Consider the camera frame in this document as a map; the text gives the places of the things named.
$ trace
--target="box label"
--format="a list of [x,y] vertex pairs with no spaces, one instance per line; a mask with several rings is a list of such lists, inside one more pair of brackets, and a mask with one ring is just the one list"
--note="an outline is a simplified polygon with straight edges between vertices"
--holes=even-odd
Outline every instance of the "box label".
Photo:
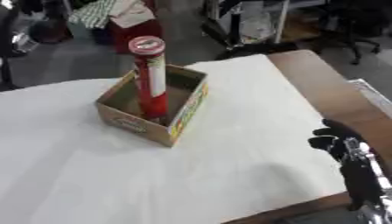
[[144,127],[142,127],[141,125],[137,124],[136,121],[131,121],[131,120],[125,119],[125,118],[114,118],[114,119],[112,119],[112,121],[115,124],[120,125],[128,130],[132,130],[136,133],[147,132],[147,130]]
[[171,135],[171,140],[175,140],[179,137],[184,127],[188,124],[188,122],[193,117],[196,109],[200,105],[200,103],[204,100],[208,93],[208,85],[205,82],[203,85],[200,85],[199,89],[193,94],[191,99],[186,103],[185,109],[182,111],[179,119],[169,128],[169,133]]

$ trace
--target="cardboard box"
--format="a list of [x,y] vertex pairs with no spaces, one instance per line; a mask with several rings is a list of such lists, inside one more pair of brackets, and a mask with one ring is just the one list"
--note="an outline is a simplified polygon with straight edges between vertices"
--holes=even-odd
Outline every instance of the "cardboard box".
[[168,125],[144,120],[137,101],[134,71],[126,74],[95,103],[101,119],[140,137],[173,146],[207,95],[207,75],[179,66],[166,66]]

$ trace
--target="red object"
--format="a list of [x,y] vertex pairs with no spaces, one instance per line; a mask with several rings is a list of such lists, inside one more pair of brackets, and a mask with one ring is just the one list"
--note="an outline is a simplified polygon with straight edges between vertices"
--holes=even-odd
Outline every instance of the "red object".
[[135,55],[136,84],[144,117],[165,117],[165,42],[152,36],[138,37],[129,42],[129,50]]

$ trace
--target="tabletop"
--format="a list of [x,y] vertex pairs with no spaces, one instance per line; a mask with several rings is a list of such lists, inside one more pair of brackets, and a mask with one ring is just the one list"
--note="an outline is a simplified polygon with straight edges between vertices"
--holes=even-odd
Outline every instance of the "tabletop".
[[[301,50],[271,54],[269,59],[322,116],[353,127],[376,148],[389,167],[392,165],[392,120],[317,54]],[[349,202],[347,194],[340,193],[228,223],[271,223],[293,215],[348,205]]]
[[306,141],[320,114],[265,55],[189,68],[209,93],[171,149],[100,120],[117,79],[0,93],[0,223],[222,223],[345,191]]

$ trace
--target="wooden table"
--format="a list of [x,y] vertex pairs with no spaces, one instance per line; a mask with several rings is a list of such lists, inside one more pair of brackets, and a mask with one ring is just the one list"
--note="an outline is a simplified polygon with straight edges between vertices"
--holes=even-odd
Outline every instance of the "wooden table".
[[[360,132],[392,167],[392,120],[311,51],[271,54],[269,59],[324,117]],[[346,193],[233,220],[227,224],[260,224],[298,214],[347,205]]]

